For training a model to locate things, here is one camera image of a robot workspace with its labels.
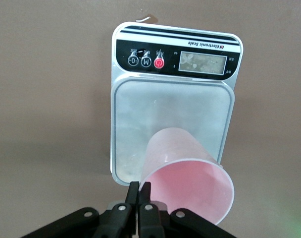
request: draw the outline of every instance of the black control panel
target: black control panel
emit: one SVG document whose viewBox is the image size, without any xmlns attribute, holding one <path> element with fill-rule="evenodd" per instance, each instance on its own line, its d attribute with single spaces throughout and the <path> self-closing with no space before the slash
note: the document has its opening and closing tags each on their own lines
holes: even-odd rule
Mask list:
<svg viewBox="0 0 301 238">
<path fill-rule="evenodd" d="M 182 68 L 184 57 L 200 56 L 224 61 L 217 72 Z M 127 71 L 225 80 L 238 67 L 240 53 L 126 40 L 116 41 L 116 60 Z"/>
</svg>

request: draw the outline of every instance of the round button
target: round button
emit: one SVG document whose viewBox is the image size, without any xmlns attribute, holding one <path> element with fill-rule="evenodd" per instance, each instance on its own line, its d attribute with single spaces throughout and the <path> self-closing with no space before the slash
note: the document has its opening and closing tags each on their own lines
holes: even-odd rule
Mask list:
<svg viewBox="0 0 301 238">
<path fill-rule="evenodd" d="M 163 67 L 164 67 L 164 64 L 165 64 L 165 62 L 164 62 L 164 59 L 162 59 L 162 58 L 156 58 L 156 59 L 154 60 L 154 66 L 155 66 L 156 68 L 163 68 Z"/>
<path fill-rule="evenodd" d="M 137 64 L 139 63 L 139 58 L 137 56 L 129 56 L 127 62 L 130 66 L 137 66 Z"/>
<path fill-rule="evenodd" d="M 146 56 L 141 58 L 141 64 L 143 67 L 148 68 L 151 65 L 151 58 Z"/>
</svg>

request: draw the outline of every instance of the brown surface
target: brown surface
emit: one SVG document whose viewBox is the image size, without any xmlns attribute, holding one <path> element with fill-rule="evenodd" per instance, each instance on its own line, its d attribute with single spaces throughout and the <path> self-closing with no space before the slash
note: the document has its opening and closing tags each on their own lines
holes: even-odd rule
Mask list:
<svg viewBox="0 0 301 238">
<path fill-rule="evenodd" d="M 0 0 L 0 238 L 124 198 L 109 172 L 111 35 L 148 14 L 242 39 L 220 226 L 301 238 L 301 0 Z"/>
</svg>

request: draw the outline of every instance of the scale control panel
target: scale control panel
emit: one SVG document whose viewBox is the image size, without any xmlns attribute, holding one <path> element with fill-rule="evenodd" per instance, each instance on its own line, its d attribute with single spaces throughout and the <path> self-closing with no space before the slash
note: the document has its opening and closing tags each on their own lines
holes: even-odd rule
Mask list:
<svg viewBox="0 0 301 238">
<path fill-rule="evenodd" d="M 146 25 L 132 24 L 113 35 L 113 61 L 121 69 L 214 80 L 239 69 L 243 46 L 232 34 Z"/>
</svg>

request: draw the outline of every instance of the electronic scale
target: electronic scale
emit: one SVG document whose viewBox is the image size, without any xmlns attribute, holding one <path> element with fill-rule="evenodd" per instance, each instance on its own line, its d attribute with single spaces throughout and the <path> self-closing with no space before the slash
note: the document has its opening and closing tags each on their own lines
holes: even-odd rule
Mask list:
<svg viewBox="0 0 301 238">
<path fill-rule="evenodd" d="M 111 172 L 139 181 L 150 138 L 188 131 L 220 163 L 243 54 L 228 33 L 126 22 L 112 36 Z"/>
</svg>

